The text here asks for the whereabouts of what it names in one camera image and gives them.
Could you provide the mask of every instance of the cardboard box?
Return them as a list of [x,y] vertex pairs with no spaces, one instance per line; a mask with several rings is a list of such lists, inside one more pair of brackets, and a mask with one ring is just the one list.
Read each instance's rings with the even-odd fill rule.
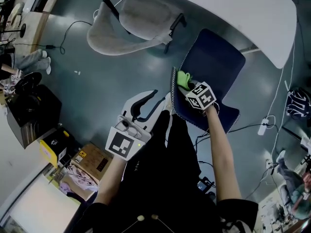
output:
[[97,184],[111,163],[111,157],[95,145],[85,145],[71,160],[71,163],[86,172]]
[[71,191],[75,194],[79,195],[81,198],[83,198],[85,201],[87,201],[95,192],[90,190],[83,190],[81,187],[79,187],[69,176],[69,174],[66,174],[61,182],[65,182],[70,187]]

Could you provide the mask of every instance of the white chair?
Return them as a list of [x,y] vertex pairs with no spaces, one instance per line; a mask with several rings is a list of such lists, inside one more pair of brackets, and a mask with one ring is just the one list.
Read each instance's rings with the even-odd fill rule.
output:
[[[133,43],[118,36],[111,23],[113,14],[120,24],[145,42]],[[181,10],[161,0],[125,0],[120,13],[110,0],[103,0],[93,26],[87,33],[89,45],[104,55],[123,55],[165,44],[167,53],[177,24],[187,25]]]

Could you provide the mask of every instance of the gray pants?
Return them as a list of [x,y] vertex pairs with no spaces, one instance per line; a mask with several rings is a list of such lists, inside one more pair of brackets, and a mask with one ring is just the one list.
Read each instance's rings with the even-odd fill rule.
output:
[[304,181],[298,174],[287,168],[284,158],[279,159],[278,164],[278,172],[285,179],[287,190],[289,194],[292,195],[293,192],[304,183]]
[[48,58],[42,57],[42,49],[38,49],[26,56],[20,56],[10,53],[12,58],[12,67],[22,70],[24,75],[39,70],[46,70],[50,65]]

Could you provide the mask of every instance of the white table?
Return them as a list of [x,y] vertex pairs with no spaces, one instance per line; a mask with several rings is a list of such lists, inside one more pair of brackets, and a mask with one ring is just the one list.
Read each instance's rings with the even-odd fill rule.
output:
[[251,40],[277,68],[283,68],[296,34],[292,0],[189,0],[217,15]]

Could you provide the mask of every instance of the electrical outlet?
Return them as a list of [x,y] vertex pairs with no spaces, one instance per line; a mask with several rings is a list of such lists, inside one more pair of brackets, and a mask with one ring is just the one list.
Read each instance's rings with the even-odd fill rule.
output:
[[269,120],[264,118],[261,122],[261,126],[259,127],[259,130],[258,130],[258,135],[264,135],[266,129],[267,129],[267,126],[264,125],[264,124],[268,124]]

